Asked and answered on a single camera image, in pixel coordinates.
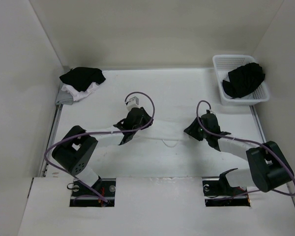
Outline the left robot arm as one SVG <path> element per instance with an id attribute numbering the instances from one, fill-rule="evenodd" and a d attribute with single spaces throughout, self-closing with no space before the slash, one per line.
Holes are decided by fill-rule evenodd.
<path id="1" fill-rule="evenodd" d="M 71 176 L 84 183 L 84 191 L 90 196 L 100 192 L 101 177 L 95 173 L 88 163 L 96 148 L 121 146 L 133 139 L 138 130 L 152 125 L 153 118 L 143 107 L 132 108 L 126 118 L 98 134 L 84 135 L 86 130 L 75 125 L 64 137 L 65 139 L 80 134 L 72 140 L 57 145 L 52 157 Z"/>

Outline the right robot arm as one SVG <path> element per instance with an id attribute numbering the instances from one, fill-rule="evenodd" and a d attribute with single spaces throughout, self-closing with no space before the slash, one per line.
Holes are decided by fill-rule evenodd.
<path id="1" fill-rule="evenodd" d="M 278 144 L 269 141 L 260 144 L 255 141 L 231 137 L 222 131 L 215 114 L 207 112 L 184 130 L 197 141 L 206 140 L 216 151 L 229 153 L 248 162 L 247 169 L 233 168 L 219 175 L 218 189 L 230 195 L 238 187 L 257 187 L 262 192 L 295 180 L 294 173 Z"/>

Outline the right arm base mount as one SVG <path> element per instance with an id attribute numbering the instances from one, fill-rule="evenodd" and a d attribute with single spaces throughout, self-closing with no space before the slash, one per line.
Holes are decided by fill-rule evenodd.
<path id="1" fill-rule="evenodd" d="M 230 169 L 219 175 L 218 178 L 204 178 L 203 193 L 206 207 L 249 207 L 248 195 L 235 197 L 241 193 L 246 193 L 246 187 L 231 187 L 227 181 L 226 174 L 234 171 Z"/>

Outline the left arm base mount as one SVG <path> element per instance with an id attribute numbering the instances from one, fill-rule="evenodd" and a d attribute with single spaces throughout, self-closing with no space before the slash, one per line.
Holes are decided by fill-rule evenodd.
<path id="1" fill-rule="evenodd" d="M 96 185 L 96 191 L 107 199 L 103 201 L 90 189 L 83 186 L 76 179 L 67 184 L 67 190 L 71 191 L 70 207 L 114 207 L 116 195 L 116 179 L 105 178 Z"/>

